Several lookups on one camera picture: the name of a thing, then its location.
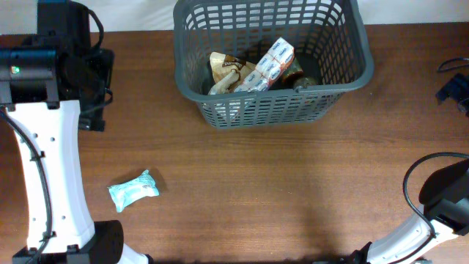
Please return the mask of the silver tin can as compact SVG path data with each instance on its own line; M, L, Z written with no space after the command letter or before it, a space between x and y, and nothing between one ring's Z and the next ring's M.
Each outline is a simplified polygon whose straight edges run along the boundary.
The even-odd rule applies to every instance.
M293 84L294 90L307 89L308 87L319 85L319 81L314 77L302 77L296 80Z

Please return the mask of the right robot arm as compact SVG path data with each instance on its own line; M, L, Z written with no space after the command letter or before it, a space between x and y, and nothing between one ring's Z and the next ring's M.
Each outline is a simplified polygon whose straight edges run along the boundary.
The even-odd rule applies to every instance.
M419 205L414 205L408 194L410 175L423 162L445 157L460 161L433 172L421 187ZM467 153L425 155L406 171L402 190L413 215L384 238L367 243L340 263L417 263L437 245L468 234Z

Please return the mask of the green lid glass jar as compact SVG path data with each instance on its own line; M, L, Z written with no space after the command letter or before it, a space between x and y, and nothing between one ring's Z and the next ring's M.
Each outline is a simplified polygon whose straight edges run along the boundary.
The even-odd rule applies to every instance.
M295 58L291 65L282 74L281 83L283 85L294 84L299 78L302 78L303 75L303 68L301 67L298 59Z

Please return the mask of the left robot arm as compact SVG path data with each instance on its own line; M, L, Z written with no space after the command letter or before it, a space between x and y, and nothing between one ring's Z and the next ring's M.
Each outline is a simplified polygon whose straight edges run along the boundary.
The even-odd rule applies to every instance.
M14 130L29 210L14 263L141 263L117 220L94 221L84 195L78 132L102 131L114 53L90 39L96 14L39 1L37 32L1 50L1 118Z

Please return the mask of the Kleenex tissue multipack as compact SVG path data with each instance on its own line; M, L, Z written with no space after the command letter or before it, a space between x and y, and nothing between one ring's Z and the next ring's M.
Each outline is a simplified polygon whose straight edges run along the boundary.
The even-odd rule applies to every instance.
M259 60L234 92L264 92L281 77L295 59L295 49L280 37Z

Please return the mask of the grey plastic shopping basket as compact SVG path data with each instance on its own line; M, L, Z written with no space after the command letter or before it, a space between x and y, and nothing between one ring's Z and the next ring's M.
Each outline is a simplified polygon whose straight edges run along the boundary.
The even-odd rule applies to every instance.
M178 1L175 81L216 128L321 118L374 71L356 0Z

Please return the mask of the beige snack bag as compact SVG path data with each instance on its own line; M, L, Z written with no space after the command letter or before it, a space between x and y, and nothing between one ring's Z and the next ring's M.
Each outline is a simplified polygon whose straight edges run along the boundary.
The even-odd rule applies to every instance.
M210 88L208 95L220 95L234 92L256 65L231 55L212 52L210 67L215 84Z

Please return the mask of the teal wet wipes packet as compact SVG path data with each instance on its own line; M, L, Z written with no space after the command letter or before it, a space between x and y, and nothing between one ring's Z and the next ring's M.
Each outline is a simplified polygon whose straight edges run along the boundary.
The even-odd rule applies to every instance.
M117 213L121 213L128 205L145 198L157 197L160 192L156 181L149 170L144 170L137 178L108 187L108 192L115 205Z

